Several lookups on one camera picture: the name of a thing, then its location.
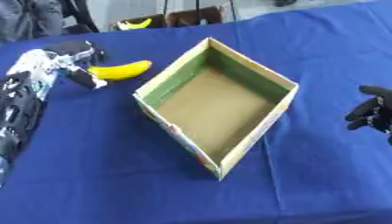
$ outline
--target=black cable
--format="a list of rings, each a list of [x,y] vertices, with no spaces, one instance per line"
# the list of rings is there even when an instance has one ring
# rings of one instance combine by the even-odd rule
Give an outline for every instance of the black cable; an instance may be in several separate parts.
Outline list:
[[[201,15],[200,15],[200,0],[196,0],[196,13],[198,14],[197,25],[201,24]]]
[[[167,13],[167,4],[168,4],[169,0],[164,0],[164,15],[166,15]]]
[[[230,4],[231,4],[231,12],[233,13],[233,20],[237,21],[237,16],[235,15],[235,3],[234,3],[234,0],[230,0]]]

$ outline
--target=cardboard box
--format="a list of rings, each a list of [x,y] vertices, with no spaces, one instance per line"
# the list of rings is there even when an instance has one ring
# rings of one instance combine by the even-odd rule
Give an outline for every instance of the cardboard box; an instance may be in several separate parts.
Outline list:
[[[222,180],[297,91],[297,83],[206,38],[133,96]]]

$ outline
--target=gray floor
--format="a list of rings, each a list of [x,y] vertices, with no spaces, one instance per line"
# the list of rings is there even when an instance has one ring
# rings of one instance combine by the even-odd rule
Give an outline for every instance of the gray floor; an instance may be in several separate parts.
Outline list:
[[[102,31],[109,28],[110,23],[125,18],[137,18],[163,12],[165,0],[89,0],[89,8],[94,21]],[[353,2],[367,2],[369,0],[298,0],[296,4],[277,8],[274,0],[234,0],[239,19],[252,18],[260,14],[276,11],[287,11],[311,7],[321,7],[335,4],[349,4]],[[228,0],[200,0],[202,7],[224,4],[230,10]],[[169,11],[193,9],[193,0],[169,0]],[[227,14],[227,21],[232,20]]]

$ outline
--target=person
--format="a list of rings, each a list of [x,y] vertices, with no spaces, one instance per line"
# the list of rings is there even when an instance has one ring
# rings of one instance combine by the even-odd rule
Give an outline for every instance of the person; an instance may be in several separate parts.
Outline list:
[[[360,91],[373,97],[364,101],[351,111],[346,120],[349,130],[370,126],[388,134],[388,142],[392,144],[392,91],[384,87],[360,86]]]
[[[58,0],[2,0],[0,3],[0,45],[60,35],[62,25]]]

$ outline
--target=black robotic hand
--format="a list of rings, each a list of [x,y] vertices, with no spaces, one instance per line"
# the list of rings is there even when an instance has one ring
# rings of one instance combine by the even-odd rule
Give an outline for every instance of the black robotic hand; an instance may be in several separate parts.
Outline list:
[[[383,87],[361,86],[360,91],[375,97],[363,102],[346,116],[350,123],[349,130],[370,126],[389,134],[388,141],[392,144],[392,91]]]

